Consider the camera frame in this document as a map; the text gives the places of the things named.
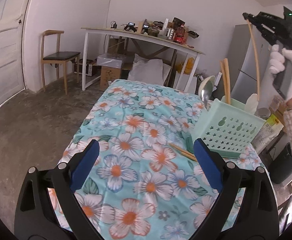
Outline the white gloved right hand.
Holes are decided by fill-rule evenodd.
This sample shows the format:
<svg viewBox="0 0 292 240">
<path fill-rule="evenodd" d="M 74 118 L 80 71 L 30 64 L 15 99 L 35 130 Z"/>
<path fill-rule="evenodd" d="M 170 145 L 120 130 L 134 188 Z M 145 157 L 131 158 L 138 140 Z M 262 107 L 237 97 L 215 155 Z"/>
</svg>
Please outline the white gloved right hand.
<svg viewBox="0 0 292 240">
<path fill-rule="evenodd" d="M 278 44 L 272 46 L 262 78 L 259 107 L 269 107 L 275 95 L 280 95 L 292 109 L 292 50 Z"/>
</svg>

